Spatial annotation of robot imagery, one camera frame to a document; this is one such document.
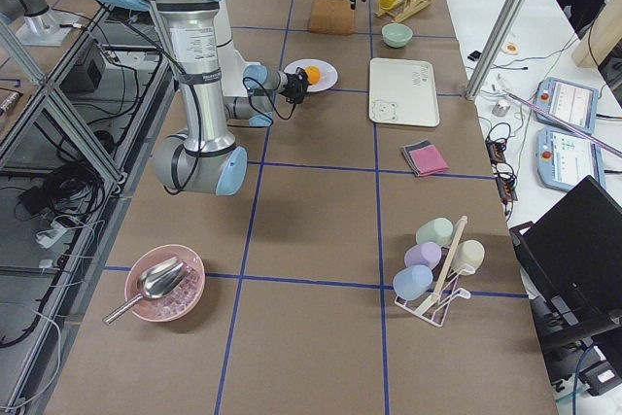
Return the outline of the orange fruit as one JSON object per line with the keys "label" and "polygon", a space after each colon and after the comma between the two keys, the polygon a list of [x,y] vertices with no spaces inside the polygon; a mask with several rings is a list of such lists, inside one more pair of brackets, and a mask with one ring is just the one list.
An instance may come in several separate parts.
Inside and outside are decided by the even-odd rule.
{"label": "orange fruit", "polygon": [[308,83],[310,85],[316,85],[322,78],[321,70],[315,65],[308,65],[304,68],[307,75]]}

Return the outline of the white round plate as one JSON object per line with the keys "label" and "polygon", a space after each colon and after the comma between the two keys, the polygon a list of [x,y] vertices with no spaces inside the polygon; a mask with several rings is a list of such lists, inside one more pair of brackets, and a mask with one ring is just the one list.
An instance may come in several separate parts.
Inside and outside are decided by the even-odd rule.
{"label": "white round plate", "polygon": [[286,73],[293,73],[296,67],[300,67],[304,69],[308,65],[315,65],[322,72],[321,80],[316,85],[309,84],[309,87],[307,89],[308,92],[324,91],[324,90],[331,88],[332,86],[336,84],[338,80],[338,72],[336,68],[333,65],[329,64],[328,62],[325,62],[320,59],[316,59],[316,58],[299,59],[288,64],[284,68],[284,71]]}

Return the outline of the cream bear print tray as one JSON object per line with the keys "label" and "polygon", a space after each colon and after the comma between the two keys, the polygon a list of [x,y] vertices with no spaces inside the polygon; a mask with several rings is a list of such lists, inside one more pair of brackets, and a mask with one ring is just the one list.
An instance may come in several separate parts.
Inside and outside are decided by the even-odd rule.
{"label": "cream bear print tray", "polygon": [[440,115],[432,65],[423,60],[372,58],[368,117],[375,123],[437,127]]}

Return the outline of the brown wooden cutting board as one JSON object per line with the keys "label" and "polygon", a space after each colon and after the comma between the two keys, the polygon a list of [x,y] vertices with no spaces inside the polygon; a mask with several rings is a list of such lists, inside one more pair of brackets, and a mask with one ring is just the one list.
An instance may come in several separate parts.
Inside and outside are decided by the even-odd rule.
{"label": "brown wooden cutting board", "polygon": [[307,29],[312,33],[351,35],[355,32],[355,11],[349,0],[313,0]]}

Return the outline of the green ceramic bowl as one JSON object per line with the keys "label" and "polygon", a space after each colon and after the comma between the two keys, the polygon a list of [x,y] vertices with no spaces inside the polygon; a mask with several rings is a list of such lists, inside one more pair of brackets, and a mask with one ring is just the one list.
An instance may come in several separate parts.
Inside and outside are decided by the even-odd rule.
{"label": "green ceramic bowl", "polygon": [[386,46],[399,49],[409,44],[413,38],[413,31],[407,25],[393,22],[382,27],[381,35]]}

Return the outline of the grey cleaning cloth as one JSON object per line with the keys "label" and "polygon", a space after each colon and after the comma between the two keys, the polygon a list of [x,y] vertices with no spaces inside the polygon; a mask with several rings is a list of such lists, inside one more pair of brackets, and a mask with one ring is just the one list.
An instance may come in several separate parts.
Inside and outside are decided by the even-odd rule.
{"label": "grey cleaning cloth", "polygon": [[402,155],[406,159],[406,162],[408,163],[409,167],[412,169],[413,173],[415,175],[417,175],[417,176],[420,176],[420,175],[417,173],[417,168],[415,166],[415,163],[412,161],[412,158],[410,156],[410,152],[412,150],[425,147],[427,145],[431,145],[430,141],[429,140],[423,140],[423,141],[418,142],[416,144],[406,145],[406,146],[403,146],[401,148]]}

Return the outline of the pink cleaning cloth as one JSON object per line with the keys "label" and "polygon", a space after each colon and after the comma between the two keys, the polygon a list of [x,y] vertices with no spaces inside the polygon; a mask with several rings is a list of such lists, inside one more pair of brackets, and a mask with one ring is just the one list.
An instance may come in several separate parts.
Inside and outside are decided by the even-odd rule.
{"label": "pink cleaning cloth", "polygon": [[427,145],[412,150],[410,156],[420,176],[443,172],[449,168],[447,162],[435,145]]}

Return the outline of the fried egg toy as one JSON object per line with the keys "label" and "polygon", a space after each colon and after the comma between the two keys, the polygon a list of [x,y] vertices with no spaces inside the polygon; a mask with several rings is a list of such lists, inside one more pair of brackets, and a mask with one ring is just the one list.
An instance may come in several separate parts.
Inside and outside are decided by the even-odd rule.
{"label": "fried egg toy", "polygon": [[502,46],[501,50],[504,53],[516,55],[518,53],[518,47],[513,43],[506,43]]}

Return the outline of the small metal weight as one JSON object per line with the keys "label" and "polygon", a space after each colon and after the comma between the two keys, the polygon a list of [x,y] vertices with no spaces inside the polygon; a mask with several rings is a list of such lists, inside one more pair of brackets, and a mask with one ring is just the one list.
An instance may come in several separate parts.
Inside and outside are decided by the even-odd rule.
{"label": "small metal weight", "polygon": [[495,117],[505,117],[510,109],[511,104],[508,100],[502,98],[499,99],[493,106],[492,115]]}

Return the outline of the light green tumbler cup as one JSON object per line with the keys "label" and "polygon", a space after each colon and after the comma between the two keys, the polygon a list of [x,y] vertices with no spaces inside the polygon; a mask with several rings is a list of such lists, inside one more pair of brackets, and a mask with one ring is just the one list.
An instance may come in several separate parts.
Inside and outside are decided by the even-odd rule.
{"label": "light green tumbler cup", "polygon": [[446,247],[453,238],[454,225],[447,218],[435,218],[418,228],[415,234],[417,244],[433,242]]}

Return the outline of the purple tumbler cup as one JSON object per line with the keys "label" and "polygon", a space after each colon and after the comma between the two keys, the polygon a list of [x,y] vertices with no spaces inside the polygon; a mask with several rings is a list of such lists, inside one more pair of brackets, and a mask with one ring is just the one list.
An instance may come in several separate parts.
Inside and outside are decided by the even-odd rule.
{"label": "purple tumbler cup", "polygon": [[429,269],[435,269],[441,257],[441,247],[434,242],[427,241],[409,248],[404,254],[404,264],[406,267],[425,265]]}

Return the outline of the blue tumbler cup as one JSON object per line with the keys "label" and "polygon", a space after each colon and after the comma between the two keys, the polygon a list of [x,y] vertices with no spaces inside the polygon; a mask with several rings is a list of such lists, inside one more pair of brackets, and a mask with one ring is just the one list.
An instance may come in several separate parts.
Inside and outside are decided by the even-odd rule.
{"label": "blue tumbler cup", "polygon": [[393,288],[397,297],[406,301],[421,296],[431,285],[432,270],[422,264],[407,266],[396,274],[393,279]]}

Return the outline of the metal scoop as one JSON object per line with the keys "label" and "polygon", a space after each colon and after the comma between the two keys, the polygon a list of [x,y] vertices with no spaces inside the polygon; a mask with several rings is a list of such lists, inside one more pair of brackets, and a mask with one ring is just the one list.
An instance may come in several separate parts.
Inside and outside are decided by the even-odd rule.
{"label": "metal scoop", "polygon": [[163,261],[145,270],[137,279],[137,294],[103,319],[110,325],[141,300],[160,299],[170,294],[185,279],[188,272],[177,257]]}

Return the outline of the beige tumbler cup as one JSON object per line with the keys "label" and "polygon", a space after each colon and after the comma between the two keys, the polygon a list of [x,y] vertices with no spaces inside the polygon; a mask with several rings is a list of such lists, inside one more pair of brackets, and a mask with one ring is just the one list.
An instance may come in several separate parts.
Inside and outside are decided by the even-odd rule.
{"label": "beige tumbler cup", "polygon": [[467,240],[459,244],[453,257],[451,268],[460,270],[465,265],[477,270],[485,258],[485,248],[477,240]]}

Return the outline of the far blue teach pendant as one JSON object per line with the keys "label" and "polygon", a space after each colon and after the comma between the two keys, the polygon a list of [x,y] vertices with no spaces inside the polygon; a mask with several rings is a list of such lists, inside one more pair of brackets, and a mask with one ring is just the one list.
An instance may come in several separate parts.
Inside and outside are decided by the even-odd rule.
{"label": "far blue teach pendant", "polygon": [[549,77],[539,84],[534,104],[548,115],[592,134],[598,100],[595,88]]}

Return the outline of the blue teach pendant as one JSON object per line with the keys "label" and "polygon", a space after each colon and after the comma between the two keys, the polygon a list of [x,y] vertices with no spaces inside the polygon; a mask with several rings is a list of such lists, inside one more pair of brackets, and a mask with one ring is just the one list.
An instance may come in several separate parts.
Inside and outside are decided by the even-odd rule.
{"label": "blue teach pendant", "polygon": [[595,88],[549,77],[539,84],[534,104],[548,115],[592,134],[598,100]]}
{"label": "blue teach pendant", "polygon": [[570,191],[587,176],[605,187],[601,149],[559,128],[545,126],[537,135],[536,163],[540,180],[551,189]]}

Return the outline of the pink bowl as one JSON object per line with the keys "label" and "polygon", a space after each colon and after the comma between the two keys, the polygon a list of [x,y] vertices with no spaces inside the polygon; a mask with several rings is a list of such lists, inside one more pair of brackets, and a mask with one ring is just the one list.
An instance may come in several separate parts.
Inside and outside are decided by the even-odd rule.
{"label": "pink bowl", "polygon": [[141,292],[138,279],[147,270],[176,259],[184,273],[175,279],[165,279],[166,293],[147,297],[130,308],[136,317],[153,323],[165,323],[187,315],[201,298],[205,287],[205,268],[202,259],[190,247],[179,244],[158,246],[139,258],[131,267],[124,284],[124,298],[130,300]]}

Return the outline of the near blue teach pendant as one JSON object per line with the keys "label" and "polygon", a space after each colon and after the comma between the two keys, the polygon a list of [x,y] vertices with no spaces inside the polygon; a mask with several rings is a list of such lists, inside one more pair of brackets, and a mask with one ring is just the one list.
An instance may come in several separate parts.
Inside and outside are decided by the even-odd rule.
{"label": "near blue teach pendant", "polygon": [[587,176],[605,187],[601,149],[559,128],[545,126],[537,135],[536,163],[540,180],[551,189],[570,191]]}

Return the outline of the black laptop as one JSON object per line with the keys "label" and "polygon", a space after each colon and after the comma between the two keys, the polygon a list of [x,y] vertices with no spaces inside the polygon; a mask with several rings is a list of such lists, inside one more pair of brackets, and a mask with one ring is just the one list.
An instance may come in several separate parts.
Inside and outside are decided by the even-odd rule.
{"label": "black laptop", "polygon": [[538,333],[550,352],[592,338],[621,364],[621,206],[591,176],[535,222],[510,230],[517,259],[561,328]]}

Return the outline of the aluminium frame post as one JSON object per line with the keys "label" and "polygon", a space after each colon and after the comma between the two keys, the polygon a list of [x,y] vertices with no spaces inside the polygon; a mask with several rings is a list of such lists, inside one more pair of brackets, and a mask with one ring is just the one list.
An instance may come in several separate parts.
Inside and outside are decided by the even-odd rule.
{"label": "aluminium frame post", "polygon": [[501,45],[505,41],[511,26],[517,18],[525,0],[505,0],[501,12],[493,26],[490,36],[485,44],[474,71],[466,85],[464,98],[474,101],[485,79],[491,71],[494,61],[501,51]]}

